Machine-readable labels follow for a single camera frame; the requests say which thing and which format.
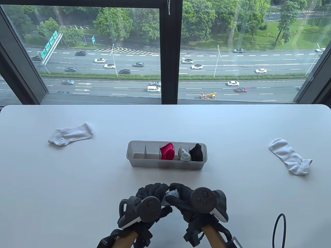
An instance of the green road sign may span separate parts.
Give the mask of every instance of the green road sign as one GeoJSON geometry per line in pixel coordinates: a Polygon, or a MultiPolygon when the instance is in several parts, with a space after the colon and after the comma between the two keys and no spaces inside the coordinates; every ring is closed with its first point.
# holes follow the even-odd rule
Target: green road sign
{"type": "Polygon", "coordinates": [[[51,45],[49,44],[49,42],[47,42],[45,48],[47,52],[51,49],[51,45]]]}
{"type": "Polygon", "coordinates": [[[42,52],[41,52],[41,57],[42,57],[42,59],[44,59],[44,58],[46,57],[46,55],[47,55],[46,50],[45,50],[45,49],[42,50],[42,52]]]}
{"type": "Polygon", "coordinates": [[[56,39],[58,37],[58,32],[55,30],[55,32],[53,33],[54,39],[56,39]]]}
{"type": "Polygon", "coordinates": [[[54,44],[54,38],[53,38],[53,36],[49,39],[49,44],[51,44],[51,46],[54,44]]]}

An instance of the hedge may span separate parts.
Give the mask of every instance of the hedge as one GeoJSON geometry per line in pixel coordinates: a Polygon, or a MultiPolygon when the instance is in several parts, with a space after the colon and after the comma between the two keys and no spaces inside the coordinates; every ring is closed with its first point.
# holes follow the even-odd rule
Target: hedge
{"type": "MultiPolygon", "coordinates": [[[[115,74],[92,74],[92,73],[40,73],[42,77],[53,78],[76,78],[76,79],[132,79],[132,80],[161,80],[160,75],[119,75],[115,74]]],[[[179,75],[179,80],[264,80],[264,79],[304,79],[304,73],[299,74],[256,74],[256,75],[179,75]]]]}

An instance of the car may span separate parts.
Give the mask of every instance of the car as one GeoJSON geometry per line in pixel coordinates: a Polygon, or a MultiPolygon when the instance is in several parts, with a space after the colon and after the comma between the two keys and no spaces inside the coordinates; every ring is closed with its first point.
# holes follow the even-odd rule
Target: car
{"type": "Polygon", "coordinates": [[[105,64],[104,68],[116,68],[116,66],[114,64],[105,64]]]}
{"type": "Polygon", "coordinates": [[[104,63],[104,62],[106,62],[106,59],[103,59],[103,58],[99,58],[99,59],[94,60],[94,63],[104,63]]]}
{"type": "Polygon", "coordinates": [[[144,67],[144,63],[137,62],[132,65],[133,67],[144,67]]]}
{"type": "Polygon", "coordinates": [[[239,86],[239,82],[237,81],[229,81],[227,84],[228,86],[239,86]]]}
{"type": "Polygon", "coordinates": [[[264,69],[264,68],[259,68],[259,69],[256,69],[255,72],[256,72],[256,73],[266,73],[267,70],[264,69]]]}
{"type": "Polygon", "coordinates": [[[185,59],[185,60],[182,61],[182,64],[193,64],[193,60],[185,59]]]}
{"type": "Polygon", "coordinates": [[[68,84],[68,85],[73,85],[75,83],[75,81],[70,80],[70,79],[65,79],[65,80],[62,80],[62,83],[63,84],[68,84]]]}
{"type": "Polygon", "coordinates": [[[236,92],[247,92],[246,88],[237,88],[236,92]]]}
{"type": "Polygon", "coordinates": [[[195,64],[195,65],[191,65],[191,69],[202,69],[202,65],[201,64],[195,64]]]}
{"type": "Polygon", "coordinates": [[[61,90],[61,91],[58,91],[58,94],[70,94],[70,92],[61,90]]]}
{"type": "Polygon", "coordinates": [[[67,67],[65,69],[65,71],[69,71],[69,72],[76,72],[77,68],[76,67],[67,67]]]}
{"type": "Polygon", "coordinates": [[[319,53],[319,52],[324,52],[324,51],[325,51],[325,47],[323,47],[323,48],[321,48],[321,49],[319,49],[319,48],[316,49],[316,52],[318,52],[318,53],[319,53]]]}
{"type": "Polygon", "coordinates": [[[84,51],[76,52],[75,56],[86,56],[86,52],[84,52],[84,51]]]}
{"type": "Polygon", "coordinates": [[[152,83],[149,83],[149,86],[157,86],[157,87],[161,88],[161,82],[152,82],[152,83]]]}
{"type": "Polygon", "coordinates": [[[160,92],[161,88],[157,86],[147,86],[147,92],[160,92]]]}
{"type": "Polygon", "coordinates": [[[31,58],[32,62],[41,62],[41,58],[39,56],[34,56],[31,58]]]}
{"type": "Polygon", "coordinates": [[[244,49],[242,48],[236,48],[233,50],[234,53],[243,53],[244,52],[244,49]]]}
{"type": "Polygon", "coordinates": [[[123,70],[120,70],[120,71],[118,72],[118,74],[130,74],[130,73],[131,73],[131,71],[128,70],[128,69],[123,69],[123,70]]]}

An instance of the vr controller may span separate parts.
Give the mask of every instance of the vr controller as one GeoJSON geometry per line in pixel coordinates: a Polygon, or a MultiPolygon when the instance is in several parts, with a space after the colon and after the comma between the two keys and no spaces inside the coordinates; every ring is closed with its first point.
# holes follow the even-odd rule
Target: vr controller
{"type": "MultiPolygon", "coordinates": [[[[117,224],[121,229],[125,229],[136,222],[152,222],[160,212],[162,206],[170,206],[165,200],[166,196],[173,195],[179,198],[177,190],[167,192],[162,202],[154,196],[146,197],[143,200],[135,196],[121,200],[119,204],[119,217],[117,224]]],[[[195,189],[190,198],[192,206],[199,213],[210,213],[215,215],[220,221],[228,222],[229,217],[226,213],[226,197],[221,190],[210,190],[209,188],[199,187],[195,189]]]]}

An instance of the glass pane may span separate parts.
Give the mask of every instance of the glass pane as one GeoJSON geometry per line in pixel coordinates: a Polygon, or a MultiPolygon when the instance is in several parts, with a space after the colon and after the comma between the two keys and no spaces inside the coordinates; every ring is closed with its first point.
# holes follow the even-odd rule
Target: glass pane
{"type": "Polygon", "coordinates": [[[178,98],[293,101],[331,40],[331,4],[271,2],[184,0],[178,98]]]}
{"type": "Polygon", "coordinates": [[[21,102],[0,74],[0,107],[14,104],[21,104],[21,102]]]}
{"type": "Polygon", "coordinates": [[[161,97],[158,9],[2,8],[49,93],[161,97]]]}

